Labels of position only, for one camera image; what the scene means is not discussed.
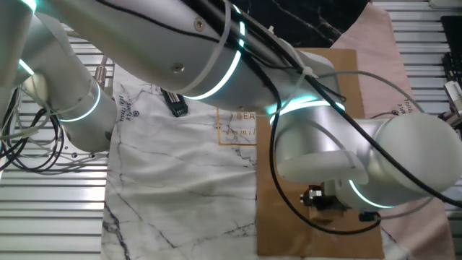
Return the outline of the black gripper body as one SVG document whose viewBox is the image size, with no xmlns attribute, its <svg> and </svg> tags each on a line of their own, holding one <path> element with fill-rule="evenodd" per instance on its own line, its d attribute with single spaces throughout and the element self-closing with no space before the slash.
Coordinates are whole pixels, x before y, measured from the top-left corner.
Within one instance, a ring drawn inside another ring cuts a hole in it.
<svg viewBox="0 0 462 260">
<path fill-rule="evenodd" d="M 330 209 L 347 211 L 349 209 L 336 196 L 327 195 L 323 184 L 309 185 L 308 189 L 300 194 L 300 202 L 306 207 L 315 207 L 318 211 Z"/>
</svg>

